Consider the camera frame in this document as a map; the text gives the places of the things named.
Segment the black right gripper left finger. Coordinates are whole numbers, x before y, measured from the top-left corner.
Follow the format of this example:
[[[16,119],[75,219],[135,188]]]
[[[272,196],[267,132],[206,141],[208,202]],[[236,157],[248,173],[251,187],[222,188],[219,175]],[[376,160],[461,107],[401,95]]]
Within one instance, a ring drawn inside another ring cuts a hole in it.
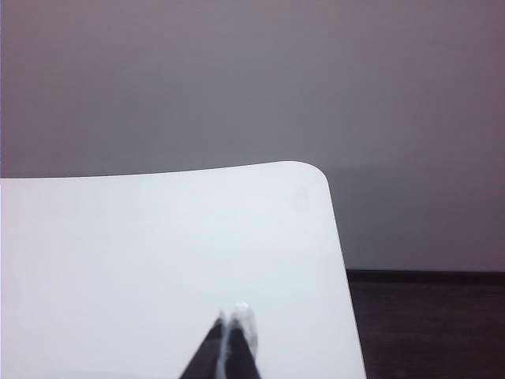
[[[180,379],[214,379],[226,328],[226,315],[221,312],[208,330]]]

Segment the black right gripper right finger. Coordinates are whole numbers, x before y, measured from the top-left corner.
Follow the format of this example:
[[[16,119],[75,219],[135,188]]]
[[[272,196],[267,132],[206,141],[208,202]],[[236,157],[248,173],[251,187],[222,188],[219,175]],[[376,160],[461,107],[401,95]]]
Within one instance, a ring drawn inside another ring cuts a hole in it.
[[[246,302],[235,305],[223,338],[223,377],[261,378],[256,365],[258,331],[253,309]]]

